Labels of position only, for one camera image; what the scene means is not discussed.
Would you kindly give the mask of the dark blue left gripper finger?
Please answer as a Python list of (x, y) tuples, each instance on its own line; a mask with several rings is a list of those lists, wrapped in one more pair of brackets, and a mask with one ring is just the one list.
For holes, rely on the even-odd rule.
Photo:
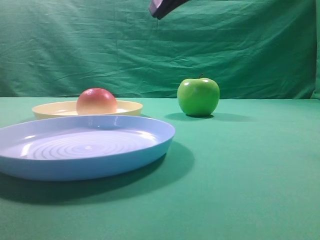
[(153, 18), (163, 19), (176, 8), (187, 3), (189, 0), (152, 0), (148, 10)]

